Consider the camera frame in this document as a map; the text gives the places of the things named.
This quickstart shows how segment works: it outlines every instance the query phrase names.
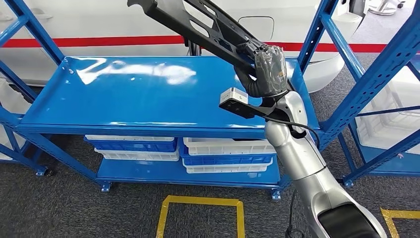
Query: shelf foot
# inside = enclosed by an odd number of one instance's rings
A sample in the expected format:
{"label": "shelf foot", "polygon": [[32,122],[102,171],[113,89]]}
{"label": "shelf foot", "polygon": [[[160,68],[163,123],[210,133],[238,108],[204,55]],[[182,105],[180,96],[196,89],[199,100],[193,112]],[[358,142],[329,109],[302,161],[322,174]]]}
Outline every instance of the shelf foot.
{"label": "shelf foot", "polygon": [[271,198],[273,200],[280,200],[281,199],[280,190],[279,189],[272,189],[271,190]]}
{"label": "shelf foot", "polygon": [[345,187],[353,187],[354,186],[354,183],[351,180],[349,180],[347,182],[344,182],[344,186]]}
{"label": "shelf foot", "polygon": [[101,192],[109,192],[110,189],[111,189],[111,182],[106,182],[105,184],[102,185]]}
{"label": "shelf foot", "polygon": [[43,169],[43,170],[38,170],[36,173],[35,173],[35,175],[36,176],[52,176],[52,175],[54,175],[54,171],[53,170],[50,170],[50,169]]}

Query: blue shelf surface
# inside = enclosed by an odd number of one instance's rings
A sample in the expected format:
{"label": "blue shelf surface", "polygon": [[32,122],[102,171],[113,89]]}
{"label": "blue shelf surface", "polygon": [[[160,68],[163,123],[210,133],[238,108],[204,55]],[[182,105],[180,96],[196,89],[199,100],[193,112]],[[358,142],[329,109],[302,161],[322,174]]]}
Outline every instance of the blue shelf surface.
{"label": "blue shelf surface", "polygon": [[177,162],[102,159],[97,180],[270,189],[279,187],[280,173],[276,159],[265,172],[217,174],[188,174],[181,159]]}
{"label": "blue shelf surface", "polygon": [[[298,92],[306,92],[309,125],[318,128],[298,62],[287,65]],[[18,130],[264,138],[264,119],[218,107],[229,87],[244,90],[232,65],[217,57],[66,57]]]}
{"label": "blue shelf surface", "polygon": [[[353,120],[349,124],[349,129],[354,138],[356,146],[361,154],[364,163],[369,162],[376,156],[383,153],[384,149],[363,146],[360,144],[357,136],[356,121]],[[403,153],[403,158],[394,158],[375,170],[371,171],[372,175],[396,175],[396,176],[420,176],[420,155],[412,153]]]}

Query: yellow floor tape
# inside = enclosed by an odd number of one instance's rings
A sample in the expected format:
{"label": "yellow floor tape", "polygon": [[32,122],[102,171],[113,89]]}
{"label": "yellow floor tape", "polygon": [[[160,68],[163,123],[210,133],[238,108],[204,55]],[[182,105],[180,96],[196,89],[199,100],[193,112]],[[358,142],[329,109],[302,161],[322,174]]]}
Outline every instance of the yellow floor tape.
{"label": "yellow floor tape", "polygon": [[399,238],[397,228],[395,227],[392,218],[403,219],[420,219],[420,211],[398,211],[398,210],[385,210],[381,208],[381,212],[385,222],[388,226],[392,238]]}
{"label": "yellow floor tape", "polygon": [[163,238],[163,231],[165,230],[166,216],[168,215],[169,203],[189,203],[202,205],[217,205],[217,206],[236,206],[236,219],[238,237],[245,237],[244,224],[244,204],[238,199],[228,198],[212,198],[212,197],[187,197],[187,196],[172,196],[169,195],[162,203],[160,210],[159,224],[157,226],[156,237]]}

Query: blue metal shelf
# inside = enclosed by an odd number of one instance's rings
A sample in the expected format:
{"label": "blue metal shelf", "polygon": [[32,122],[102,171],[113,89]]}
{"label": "blue metal shelf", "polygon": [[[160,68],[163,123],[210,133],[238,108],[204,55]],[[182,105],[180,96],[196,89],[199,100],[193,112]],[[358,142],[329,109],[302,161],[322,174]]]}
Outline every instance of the blue metal shelf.
{"label": "blue metal shelf", "polygon": [[[146,163],[103,160],[98,174],[51,143],[47,134],[143,135],[170,137],[263,138],[264,120],[243,119],[219,109],[219,97],[229,87],[243,89],[231,65],[215,57],[67,57],[61,53],[23,0],[5,0],[18,19],[2,34],[4,44],[25,25],[50,55],[58,68],[39,96],[0,61],[1,73],[34,100],[28,113],[19,119],[0,107],[0,123],[57,158],[70,168],[108,191],[112,181],[167,182],[224,186],[274,188],[279,192],[290,180],[280,179],[277,164],[250,178],[248,173],[224,175],[186,174],[180,163],[176,168],[166,162]],[[331,20],[337,0],[322,0],[297,59],[287,59],[287,74],[304,100],[309,126],[320,137],[323,150],[339,137],[369,101],[405,65],[420,74],[415,60],[420,50],[420,0],[391,42],[373,64],[364,69]],[[305,72],[315,48],[326,31],[343,57],[356,85],[332,116],[318,122],[306,89]],[[260,99],[250,99],[258,105]],[[344,178],[349,182],[365,174],[391,171],[388,161],[420,140],[417,131],[380,156],[380,151],[359,147],[365,165],[354,166]]]}
{"label": "blue metal shelf", "polygon": [[265,172],[188,174],[182,160],[153,162],[102,159],[96,180],[278,189],[280,175],[277,160],[273,160]]}

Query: metal bracket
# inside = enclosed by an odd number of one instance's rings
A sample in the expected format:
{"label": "metal bracket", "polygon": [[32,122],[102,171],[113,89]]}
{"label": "metal bracket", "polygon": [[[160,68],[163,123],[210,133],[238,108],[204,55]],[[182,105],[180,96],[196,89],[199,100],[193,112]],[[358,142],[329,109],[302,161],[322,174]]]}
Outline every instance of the metal bracket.
{"label": "metal bracket", "polygon": [[280,197],[280,189],[272,189],[271,190],[271,198],[273,199],[273,200],[280,200],[281,199],[281,197]]}
{"label": "metal bracket", "polygon": [[111,189],[111,182],[105,182],[103,185],[102,185],[102,189],[101,189],[101,192],[109,192],[109,190]]}

